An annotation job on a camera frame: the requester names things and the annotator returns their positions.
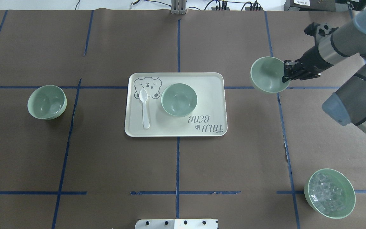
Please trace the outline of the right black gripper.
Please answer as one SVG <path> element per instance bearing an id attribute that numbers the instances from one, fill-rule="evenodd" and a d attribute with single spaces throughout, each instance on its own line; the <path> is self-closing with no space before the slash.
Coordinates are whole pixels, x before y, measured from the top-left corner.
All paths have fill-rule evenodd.
<path id="1" fill-rule="evenodd" d="M 284 76 L 282 82 L 289 80 L 308 80 L 319 77 L 323 71 L 331 68 L 334 64 L 326 61 L 319 52 L 319 44 L 330 38 L 338 27 L 333 27 L 327 23 L 312 22 L 305 29 L 304 33 L 314 37 L 315 45 L 306 51 L 301 58 L 296 61 L 284 61 Z"/>

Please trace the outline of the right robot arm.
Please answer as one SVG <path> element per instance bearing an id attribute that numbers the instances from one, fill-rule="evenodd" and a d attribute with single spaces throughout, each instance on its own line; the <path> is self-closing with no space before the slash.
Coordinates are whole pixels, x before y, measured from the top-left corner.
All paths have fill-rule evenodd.
<path id="1" fill-rule="evenodd" d="M 347 70 L 347 78 L 322 104 L 322 110 L 342 126 L 353 124 L 366 134 L 366 9 L 341 26 L 312 22 L 304 33 L 314 45 L 296 60 L 285 60 L 283 83 L 318 78 L 324 71 L 352 57 L 361 65 Z"/>

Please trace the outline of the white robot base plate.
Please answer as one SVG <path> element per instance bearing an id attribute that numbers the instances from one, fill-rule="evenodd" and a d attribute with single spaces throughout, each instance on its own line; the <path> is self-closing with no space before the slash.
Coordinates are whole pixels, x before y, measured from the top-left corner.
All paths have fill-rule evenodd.
<path id="1" fill-rule="evenodd" d="M 218 229 L 216 219 L 141 219 L 135 229 Z"/>

